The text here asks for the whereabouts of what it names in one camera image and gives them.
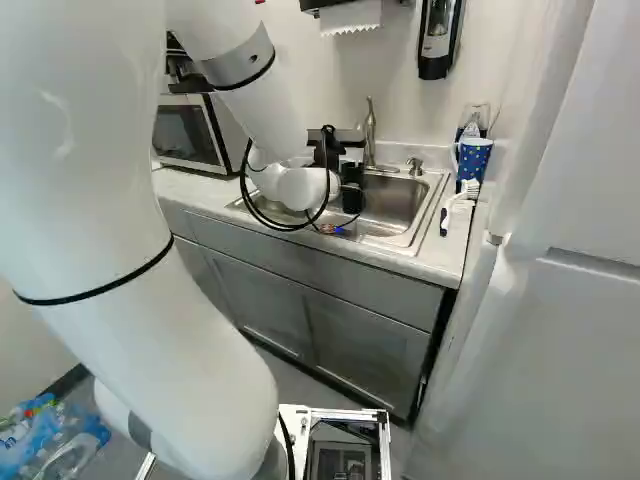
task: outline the microwave door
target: microwave door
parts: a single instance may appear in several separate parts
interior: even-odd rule
[[[152,141],[164,163],[226,173],[199,105],[160,105]]]

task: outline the black ring band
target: black ring band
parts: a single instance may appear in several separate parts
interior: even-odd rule
[[[54,305],[65,305],[67,303],[79,302],[80,300],[86,300],[87,298],[96,297],[110,290],[113,290],[114,288],[121,287],[125,283],[129,283],[131,280],[134,280],[138,278],[140,275],[142,275],[143,273],[146,273],[149,270],[151,270],[155,265],[160,263],[160,260],[162,260],[164,257],[167,256],[167,254],[169,253],[169,250],[171,250],[171,247],[173,247],[173,243],[174,243],[174,238],[173,238],[173,234],[171,234],[171,238],[169,239],[169,243],[167,244],[167,246],[164,247],[158,255],[153,257],[143,266],[134,270],[128,275],[125,275],[124,277],[119,278],[118,280],[115,280],[111,283],[107,283],[106,285],[103,285],[101,287],[94,288],[93,290],[88,290],[86,292],[78,293],[76,295],[71,295],[69,297],[51,298],[46,300],[35,300],[33,298],[23,297],[15,290],[13,291],[13,293],[15,293],[16,297],[18,297],[24,303],[27,303],[29,305],[35,305],[37,307],[51,307]]]
[[[246,87],[250,83],[255,82],[262,75],[267,73],[267,70],[269,70],[271,68],[271,65],[273,65],[273,62],[275,62],[275,61],[276,61],[276,50],[274,48],[273,49],[273,55],[271,55],[271,58],[269,59],[269,62],[267,62],[267,64],[264,66],[264,68],[262,70],[260,70],[258,73],[256,73],[255,75],[251,75],[249,78],[246,78],[241,82],[234,83],[233,85],[223,85],[223,86],[213,85],[213,88],[214,88],[214,90],[218,90],[220,92],[228,92],[230,90],[237,90],[238,88]]]

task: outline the refrigerator door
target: refrigerator door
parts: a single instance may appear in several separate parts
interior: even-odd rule
[[[413,480],[640,475],[640,274],[552,250],[495,273],[447,388],[423,407]]]
[[[493,235],[503,237],[513,229],[560,110],[592,6],[593,0],[539,0],[527,6],[491,130],[496,146],[480,197],[491,199]]]
[[[640,266],[640,2],[595,3],[512,241]]]

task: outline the paper towel dispenser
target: paper towel dispenser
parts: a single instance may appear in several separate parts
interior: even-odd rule
[[[349,3],[357,0],[300,0],[300,10],[313,15],[315,18],[320,17],[320,9],[339,5],[341,3]]]

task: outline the microwave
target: microwave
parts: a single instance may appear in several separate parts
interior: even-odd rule
[[[164,93],[152,145],[164,165],[234,175],[251,140],[217,94]]]

